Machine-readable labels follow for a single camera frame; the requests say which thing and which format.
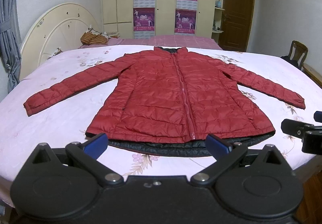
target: wooden floor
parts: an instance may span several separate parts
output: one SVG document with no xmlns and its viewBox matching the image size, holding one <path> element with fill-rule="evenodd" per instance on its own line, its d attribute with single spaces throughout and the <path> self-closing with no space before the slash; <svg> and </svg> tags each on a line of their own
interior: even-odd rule
<svg viewBox="0 0 322 224">
<path fill-rule="evenodd" d="M 312 176 L 305 184 L 304 198 L 297 211 L 303 224 L 322 224 L 322 172 Z"/>
</svg>

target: wooden table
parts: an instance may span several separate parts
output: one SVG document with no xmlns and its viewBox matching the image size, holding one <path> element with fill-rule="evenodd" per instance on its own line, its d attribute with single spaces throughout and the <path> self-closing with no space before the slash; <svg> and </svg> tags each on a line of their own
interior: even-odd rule
<svg viewBox="0 0 322 224">
<path fill-rule="evenodd" d="M 322 76 L 310 65 L 303 64 L 303 72 L 313 80 L 320 88 L 322 88 Z"/>
</svg>

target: red zipper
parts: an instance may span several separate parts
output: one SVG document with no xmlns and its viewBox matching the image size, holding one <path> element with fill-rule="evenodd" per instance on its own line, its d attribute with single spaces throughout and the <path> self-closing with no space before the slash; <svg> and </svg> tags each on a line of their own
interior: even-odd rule
<svg viewBox="0 0 322 224">
<path fill-rule="evenodd" d="M 186 118 L 187 118 L 187 122 L 188 122 L 189 135 L 191 136 L 191 138 L 193 140 L 195 140 L 196 139 L 196 135 L 195 135 L 195 131 L 194 131 L 194 124 L 192 122 L 192 117 L 191 117 L 191 114 L 190 114 L 190 109 L 189 109 L 188 102 L 187 102 L 187 99 L 188 99 L 187 91 L 185 89 L 185 84 L 183 83 L 183 77 L 182 77 L 182 74 L 180 72 L 177 59 L 176 59 L 176 57 L 175 57 L 174 54 L 171 54 L 171 56 L 173 58 L 175 67 L 177 69 L 179 81 L 180 81 L 180 84 L 181 84 L 182 99 L 183 99 L 183 103 L 185 105 L 185 110 L 186 110 Z"/>
</svg>

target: curtain tieback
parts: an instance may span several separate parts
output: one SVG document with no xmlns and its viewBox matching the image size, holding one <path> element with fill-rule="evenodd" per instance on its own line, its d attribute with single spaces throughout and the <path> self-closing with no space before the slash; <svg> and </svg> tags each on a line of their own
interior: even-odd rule
<svg viewBox="0 0 322 224">
<path fill-rule="evenodd" d="M 8 19 L 7 21 L 0 23 L 0 33 L 3 33 L 11 28 L 11 21 Z"/>
</svg>

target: chair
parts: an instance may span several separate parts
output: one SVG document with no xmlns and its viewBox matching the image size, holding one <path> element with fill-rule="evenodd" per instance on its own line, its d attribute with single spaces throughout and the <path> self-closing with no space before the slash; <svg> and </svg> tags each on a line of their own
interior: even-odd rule
<svg viewBox="0 0 322 224">
<path fill-rule="evenodd" d="M 295 48 L 295 53 L 294 53 L 293 58 L 291 59 L 291 55 L 293 53 L 294 48 Z M 292 64 L 294 67 L 301 70 L 303 62 L 305 61 L 306 56 L 308 55 L 308 51 L 309 51 L 308 48 L 304 44 L 293 40 L 288 56 L 282 56 L 281 58 L 284 59 L 285 61 L 287 61 L 288 63 Z"/>
</svg>

